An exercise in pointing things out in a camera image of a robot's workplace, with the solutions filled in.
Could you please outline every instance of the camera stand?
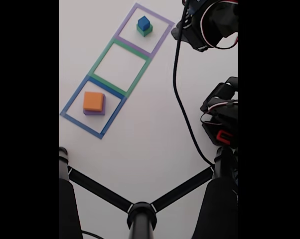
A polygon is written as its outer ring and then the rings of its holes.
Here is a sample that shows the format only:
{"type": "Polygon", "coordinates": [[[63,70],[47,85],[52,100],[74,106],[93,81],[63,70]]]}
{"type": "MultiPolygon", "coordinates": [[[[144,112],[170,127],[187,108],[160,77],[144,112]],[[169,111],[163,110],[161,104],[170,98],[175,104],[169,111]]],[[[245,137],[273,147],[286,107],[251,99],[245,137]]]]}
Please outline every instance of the camera stand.
{"type": "MultiPolygon", "coordinates": [[[[152,239],[157,219],[156,213],[163,210],[173,202],[193,191],[210,179],[226,178],[235,185],[233,171],[237,168],[236,158],[230,148],[220,147],[215,158],[214,171],[206,168],[194,177],[172,189],[152,203],[139,202],[133,204],[103,185],[88,178],[76,169],[68,166],[68,155],[65,148],[59,148],[59,239],[82,239],[82,232],[77,212],[75,193],[69,180],[82,186],[98,197],[128,214],[127,224],[130,229],[129,239],[152,239]]],[[[201,209],[200,218],[204,217],[201,209]]],[[[195,228],[193,239],[200,232],[195,228]]]]}

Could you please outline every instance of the orange block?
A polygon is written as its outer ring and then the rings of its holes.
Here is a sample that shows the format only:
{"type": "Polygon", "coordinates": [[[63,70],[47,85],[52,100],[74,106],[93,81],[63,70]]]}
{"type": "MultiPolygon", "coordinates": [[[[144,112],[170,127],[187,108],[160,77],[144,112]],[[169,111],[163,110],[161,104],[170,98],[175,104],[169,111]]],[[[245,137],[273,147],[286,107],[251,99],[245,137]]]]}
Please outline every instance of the orange block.
{"type": "Polygon", "coordinates": [[[84,109],[87,111],[102,111],[104,94],[99,92],[85,92],[84,109]]]}

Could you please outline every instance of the wire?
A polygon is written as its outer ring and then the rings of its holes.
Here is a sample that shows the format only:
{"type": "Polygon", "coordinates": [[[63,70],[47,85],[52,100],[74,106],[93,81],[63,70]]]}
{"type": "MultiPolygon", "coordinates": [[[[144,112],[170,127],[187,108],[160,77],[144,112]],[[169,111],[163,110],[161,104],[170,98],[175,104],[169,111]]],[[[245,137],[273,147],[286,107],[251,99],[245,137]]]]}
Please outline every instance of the wire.
{"type": "Polygon", "coordinates": [[[202,18],[201,18],[201,21],[200,21],[200,27],[201,27],[201,34],[202,34],[202,36],[203,36],[203,39],[205,40],[205,42],[206,42],[209,46],[211,46],[212,48],[220,49],[220,50],[228,50],[228,49],[231,49],[231,48],[233,48],[233,47],[236,46],[236,44],[237,44],[238,41],[239,41],[239,36],[236,38],[234,44],[233,44],[232,46],[230,46],[230,47],[222,48],[222,47],[218,47],[218,46],[213,46],[213,45],[210,44],[210,43],[208,42],[208,40],[205,38],[205,35],[204,35],[204,32],[203,32],[203,26],[202,26],[203,18],[204,18],[204,16],[206,15],[206,13],[208,12],[208,10],[209,10],[213,5],[219,4],[219,3],[223,3],[223,2],[225,2],[225,3],[230,3],[230,4],[236,4],[236,5],[239,4],[236,0],[218,1],[218,2],[215,2],[215,3],[211,4],[211,5],[205,10],[204,14],[202,15],[202,18]]]}
{"type": "Polygon", "coordinates": [[[178,36],[178,41],[177,41],[177,44],[176,44],[176,52],[175,52],[175,60],[174,60],[174,67],[173,67],[173,89],[174,89],[174,93],[175,93],[175,96],[176,96],[176,99],[178,100],[178,103],[180,105],[180,108],[182,110],[182,114],[184,116],[184,119],[185,119],[185,122],[186,122],[186,125],[188,126],[188,129],[189,129],[189,132],[190,132],[190,135],[191,135],[191,138],[193,140],[193,143],[198,151],[198,153],[200,154],[200,156],[203,158],[203,160],[205,162],[207,162],[210,166],[214,166],[213,163],[211,163],[202,153],[195,137],[194,137],[194,134],[193,134],[193,131],[192,131],[192,128],[191,128],[191,125],[190,125],[190,122],[189,122],[189,119],[186,115],[186,112],[185,112],[185,109],[183,107],[183,104],[181,102],[181,99],[180,99],[180,96],[179,96],[179,93],[178,93],[178,90],[177,90],[177,87],[176,87],[176,69],[177,69],[177,65],[178,65],[178,59],[179,59],[179,53],[180,53],[180,46],[181,46],[181,37],[182,37],[182,31],[183,31],[183,24],[184,24],[184,20],[185,20],[185,16],[186,16],[186,12],[188,10],[188,7],[189,7],[189,2],[190,0],[187,0],[185,2],[185,6],[184,6],[184,10],[183,10],[183,14],[182,14],[182,18],[181,18],[181,24],[180,24],[180,28],[179,28],[179,36],[178,36]]]}
{"type": "Polygon", "coordinates": [[[93,233],[90,233],[90,232],[86,232],[86,231],[81,231],[81,232],[82,232],[82,234],[87,234],[87,235],[90,235],[94,238],[103,239],[102,237],[97,236],[96,234],[93,234],[93,233]]]}
{"type": "Polygon", "coordinates": [[[211,106],[208,108],[208,112],[210,112],[213,108],[215,108],[215,107],[217,107],[217,106],[225,106],[225,105],[227,105],[227,104],[238,104],[238,103],[239,103],[238,101],[233,101],[233,102],[220,102],[220,103],[211,105],[211,106]]]}
{"type": "Polygon", "coordinates": [[[205,115],[205,113],[203,115],[201,115],[201,117],[200,117],[201,123],[212,124],[212,125],[222,125],[222,123],[212,123],[212,122],[209,122],[209,121],[202,121],[202,117],[204,115],[205,115]]]}

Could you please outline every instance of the blue cube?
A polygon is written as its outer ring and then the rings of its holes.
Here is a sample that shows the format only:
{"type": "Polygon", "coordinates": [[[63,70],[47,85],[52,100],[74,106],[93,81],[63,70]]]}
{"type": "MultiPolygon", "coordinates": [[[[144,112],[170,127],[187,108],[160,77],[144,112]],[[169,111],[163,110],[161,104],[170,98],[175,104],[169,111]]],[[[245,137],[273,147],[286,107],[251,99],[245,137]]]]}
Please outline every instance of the blue cube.
{"type": "Polygon", "coordinates": [[[146,16],[143,16],[138,20],[138,26],[142,31],[145,31],[150,27],[150,21],[148,20],[148,18],[146,18],[146,16]]]}

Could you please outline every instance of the black mount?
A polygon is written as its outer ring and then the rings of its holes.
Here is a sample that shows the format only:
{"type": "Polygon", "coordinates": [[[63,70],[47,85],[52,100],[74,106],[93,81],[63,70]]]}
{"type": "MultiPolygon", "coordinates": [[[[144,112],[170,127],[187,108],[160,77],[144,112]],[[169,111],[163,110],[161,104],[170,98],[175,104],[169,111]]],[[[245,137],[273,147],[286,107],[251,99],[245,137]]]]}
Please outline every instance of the black mount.
{"type": "MultiPolygon", "coordinates": [[[[206,43],[201,33],[201,18],[205,11],[218,0],[190,0],[189,9],[183,25],[181,41],[189,43],[193,49],[203,52],[211,46],[206,43]]],[[[179,22],[171,34],[178,39],[179,22]]],[[[204,17],[202,27],[208,42],[216,46],[223,37],[239,32],[238,6],[227,3],[215,4],[204,17]]]]}
{"type": "Polygon", "coordinates": [[[134,219],[136,218],[137,214],[144,213],[150,219],[152,230],[155,229],[156,226],[156,215],[153,207],[149,203],[139,202],[132,206],[128,213],[127,224],[130,229],[131,224],[133,223],[134,219]]]}
{"type": "Polygon", "coordinates": [[[239,78],[230,77],[225,83],[219,83],[215,87],[200,108],[204,114],[212,116],[210,121],[201,122],[214,145],[230,146],[231,148],[239,146],[239,105],[234,103],[238,100],[232,100],[235,92],[238,91],[239,78]],[[212,105],[226,102],[228,102],[227,105],[208,110],[212,105]]]}
{"type": "Polygon", "coordinates": [[[233,180],[233,182],[236,181],[235,172],[239,169],[238,150],[233,153],[227,146],[219,147],[214,162],[212,179],[226,177],[233,180]]]}

